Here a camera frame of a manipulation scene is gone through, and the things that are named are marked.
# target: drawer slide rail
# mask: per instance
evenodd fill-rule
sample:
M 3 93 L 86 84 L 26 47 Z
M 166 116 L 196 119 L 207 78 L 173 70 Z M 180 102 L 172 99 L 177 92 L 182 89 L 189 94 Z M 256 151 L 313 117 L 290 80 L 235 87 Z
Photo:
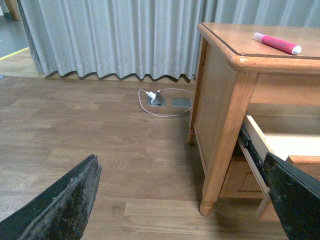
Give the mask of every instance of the drawer slide rail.
M 240 129 L 239 138 L 240 138 L 240 141 L 241 141 L 242 145 L 244 146 L 244 148 L 246 148 L 248 150 L 248 152 L 249 152 L 256 168 L 258 169 L 259 173 L 261 174 L 261 177 L 263 178 L 264 182 L 267 183 L 266 174 L 264 172 L 264 167 L 263 167 L 264 161 L 259 156 L 257 150 L 255 149 L 255 146 L 252 143 L 250 135 L 248 134 L 247 130 L 243 126 Z

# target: wooden desk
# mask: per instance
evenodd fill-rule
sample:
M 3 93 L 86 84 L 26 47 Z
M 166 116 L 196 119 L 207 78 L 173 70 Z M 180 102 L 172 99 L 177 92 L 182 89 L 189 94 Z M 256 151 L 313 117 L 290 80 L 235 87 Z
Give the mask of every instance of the wooden desk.
M 201 49 L 190 118 L 205 181 L 200 213 L 218 200 L 250 103 L 320 105 L 320 28 L 200 23 Z M 260 32 L 302 47 L 292 56 L 253 40 Z

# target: open drawer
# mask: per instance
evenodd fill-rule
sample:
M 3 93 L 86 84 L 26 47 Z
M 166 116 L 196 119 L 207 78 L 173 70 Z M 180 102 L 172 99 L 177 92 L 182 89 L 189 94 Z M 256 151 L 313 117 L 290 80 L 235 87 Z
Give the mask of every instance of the open drawer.
M 271 152 L 320 179 L 319 106 L 251 104 L 242 127 L 262 161 Z M 240 139 L 238 142 L 264 195 L 256 216 L 264 221 L 278 221 L 263 176 L 248 149 Z

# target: pink marker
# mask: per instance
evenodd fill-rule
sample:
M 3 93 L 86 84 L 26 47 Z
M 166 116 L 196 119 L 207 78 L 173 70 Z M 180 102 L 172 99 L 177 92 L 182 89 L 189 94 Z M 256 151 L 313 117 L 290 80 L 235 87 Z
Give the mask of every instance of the pink marker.
M 273 47 L 275 49 L 281 50 L 287 54 L 298 55 L 301 53 L 302 48 L 301 46 L 294 44 L 292 42 L 284 41 L 279 38 L 275 38 L 272 36 L 268 36 L 259 32 L 256 32 L 253 36 L 253 39 Z

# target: wooden floor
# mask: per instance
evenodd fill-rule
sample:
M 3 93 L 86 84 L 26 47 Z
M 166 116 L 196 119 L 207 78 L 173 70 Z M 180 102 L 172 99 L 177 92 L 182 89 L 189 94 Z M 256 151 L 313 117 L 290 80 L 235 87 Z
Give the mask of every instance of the wooden floor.
M 197 146 L 187 144 L 190 115 L 155 117 L 138 102 L 139 89 L 172 87 L 194 90 L 177 83 L 1 79 L 0 220 L 96 154 L 102 173 L 84 240 L 287 239 L 279 223 L 255 219 L 256 200 L 220 199 L 209 217 L 199 214 L 204 174 Z M 168 103 L 191 97 L 164 95 Z

